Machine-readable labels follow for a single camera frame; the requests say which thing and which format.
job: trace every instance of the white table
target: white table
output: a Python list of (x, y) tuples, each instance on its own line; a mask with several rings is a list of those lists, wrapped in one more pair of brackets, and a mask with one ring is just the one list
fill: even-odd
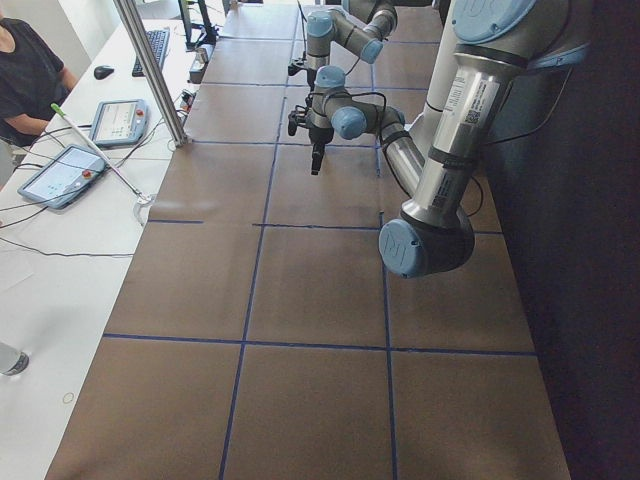
[[(170, 51), (163, 74), (177, 98), (188, 85), (193, 54), (184, 51), (182, 24), (145, 22), (147, 29), (171, 28)], [(79, 124), (90, 124), (99, 101), (142, 98), (149, 105), (150, 131), (160, 111), (145, 78), (133, 78), (135, 59), (120, 26), (82, 76), (63, 109)], [(93, 77), (97, 65), (115, 72)], [(48, 130), (66, 126), (54, 118)], [(70, 131), (56, 137), (64, 145), (82, 142)], [(52, 139), (38, 142), (25, 162), (43, 164), (62, 147)], [(130, 148), (111, 150), (121, 159)], [(145, 193), (156, 193), (172, 157), (171, 135), (160, 125), (152, 141), (122, 167)], [(16, 171), (0, 191), (0, 209), (28, 202), (16, 190), (33, 170)], [(143, 228), (133, 216), (133, 193), (107, 173), (86, 195), (61, 212), (44, 211), (18, 225), (0, 229), (0, 237), (46, 252), (133, 253)], [(27, 206), (0, 211), (6, 225), (39, 210)], [(0, 241), (0, 339), (31, 357), (15, 377), (0, 375), (0, 478), (41, 480), (53, 459), (118, 295), (131, 257), (50, 257)]]

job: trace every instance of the robotic arm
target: robotic arm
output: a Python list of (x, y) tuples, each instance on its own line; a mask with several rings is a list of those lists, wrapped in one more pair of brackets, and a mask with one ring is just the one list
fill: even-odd
[(415, 277), (468, 260), (474, 234), (460, 201), (511, 82), (527, 69), (580, 62), (590, 13), (587, 0), (453, 2), (424, 111), (409, 131), (395, 109), (355, 101), (339, 68), (318, 69), (304, 115), (314, 142), (312, 170), (320, 168), (314, 132), (323, 135), (318, 143), (331, 141), (333, 131), (346, 139), (377, 134), (398, 183), (411, 196), (400, 218), (380, 233), (389, 270)]

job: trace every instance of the computer monitor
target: computer monitor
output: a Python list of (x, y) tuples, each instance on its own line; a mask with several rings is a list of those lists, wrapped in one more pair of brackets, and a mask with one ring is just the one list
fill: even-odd
[[(195, 50), (196, 47), (202, 44), (215, 45), (218, 38), (218, 31), (211, 25), (205, 0), (178, 0), (178, 4), (180, 5), (180, 16), (182, 17), (182, 25), (184, 26), (187, 51)], [(198, 5), (202, 23), (195, 23), (191, 20), (189, 7), (194, 4)], [(192, 38), (194, 29), (200, 30), (200, 34), (195, 40)]]

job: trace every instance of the brown table surface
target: brown table surface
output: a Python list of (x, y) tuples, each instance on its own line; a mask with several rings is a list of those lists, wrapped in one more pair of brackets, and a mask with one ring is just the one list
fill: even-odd
[[(411, 119), (441, 26), (399, 12), (347, 86)], [(387, 274), (404, 197), (373, 137), (333, 142), (314, 177), (287, 135), (297, 7), (241, 4), (224, 35), (47, 479), (567, 479), (482, 174), (471, 260)]]

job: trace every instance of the sticker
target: sticker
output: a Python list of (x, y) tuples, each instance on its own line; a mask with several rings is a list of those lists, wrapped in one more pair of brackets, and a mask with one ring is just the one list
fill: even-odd
[(496, 98), (499, 88), (499, 83), (480, 80), (472, 97), (471, 105), (468, 109), (465, 109), (463, 122), (482, 128), (489, 111), (491, 111), (493, 100)]
[(464, 87), (467, 84), (467, 79), (464, 76), (458, 75), (453, 80), (453, 85), (451, 86), (451, 91), (449, 92), (449, 98), (447, 98), (447, 103), (444, 106), (444, 109), (453, 113), (462, 98), (462, 94), (464, 93)]
[(453, 80), (444, 113), (477, 128), (486, 123), (500, 84), (490, 80), (475, 80), (474, 75), (458, 73)]

